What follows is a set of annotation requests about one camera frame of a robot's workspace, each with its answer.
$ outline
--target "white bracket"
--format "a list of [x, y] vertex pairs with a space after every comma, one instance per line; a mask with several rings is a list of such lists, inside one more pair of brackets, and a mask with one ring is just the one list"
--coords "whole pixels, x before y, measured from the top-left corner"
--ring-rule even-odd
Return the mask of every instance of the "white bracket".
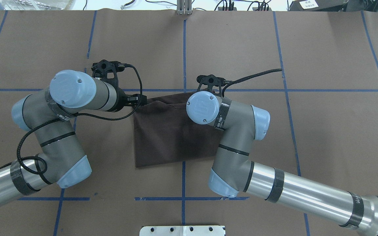
[[225, 226], [145, 226], [139, 236], [225, 236]]
[[177, 0], [177, 15], [192, 15], [192, 0]]

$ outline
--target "white label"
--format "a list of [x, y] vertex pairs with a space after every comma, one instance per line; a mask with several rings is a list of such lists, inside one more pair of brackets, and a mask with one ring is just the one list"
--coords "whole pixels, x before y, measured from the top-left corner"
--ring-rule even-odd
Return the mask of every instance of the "white label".
[[300, 2], [300, 5], [303, 9], [313, 9], [319, 7], [315, 0], [302, 1]]

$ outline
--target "white mounting plate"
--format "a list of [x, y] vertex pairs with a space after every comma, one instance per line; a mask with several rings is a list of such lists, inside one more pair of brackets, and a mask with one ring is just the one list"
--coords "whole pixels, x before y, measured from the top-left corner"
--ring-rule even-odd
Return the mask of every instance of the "white mounting plate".
[[145, 226], [139, 236], [225, 236], [225, 226]]

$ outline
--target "dark brown fabric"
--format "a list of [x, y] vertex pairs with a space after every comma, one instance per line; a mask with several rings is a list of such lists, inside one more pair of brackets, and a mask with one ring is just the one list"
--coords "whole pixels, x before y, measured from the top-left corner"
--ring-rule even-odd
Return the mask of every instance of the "dark brown fabric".
[[135, 111], [136, 167], [215, 156], [222, 132], [188, 117], [186, 102], [192, 94], [152, 98]]

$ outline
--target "light blue joint cap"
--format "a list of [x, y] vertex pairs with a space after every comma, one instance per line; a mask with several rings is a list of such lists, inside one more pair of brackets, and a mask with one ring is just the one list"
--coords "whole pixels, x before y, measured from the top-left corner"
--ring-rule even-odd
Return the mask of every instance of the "light blue joint cap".
[[96, 82], [84, 72], [62, 70], [49, 85], [53, 100], [67, 108], [81, 108], [96, 95]]
[[224, 197], [236, 197], [239, 193], [237, 190], [228, 185], [224, 180], [222, 180], [222, 178], [220, 178], [212, 168], [208, 186], [212, 191], [214, 191], [214, 193]]
[[257, 108], [253, 105], [252, 108], [255, 117], [255, 140], [262, 140], [269, 128], [270, 115], [269, 112], [264, 109]]
[[61, 188], [71, 187], [90, 176], [91, 171], [90, 163], [85, 155], [58, 180], [57, 184]]
[[193, 122], [206, 125], [213, 122], [220, 109], [216, 96], [208, 91], [194, 93], [186, 103], [186, 112]]
[[22, 130], [25, 130], [25, 131], [30, 131], [30, 128], [26, 125], [26, 122], [24, 122], [23, 106], [24, 106], [24, 102], [30, 95], [27, 95], [25, 98], [16, 102], [14, 106], [12, 106], [12, 109], [11, 109], [12, 120], [14, 121], [15, 124], [18, 125], [18, 127], [20, 127]]

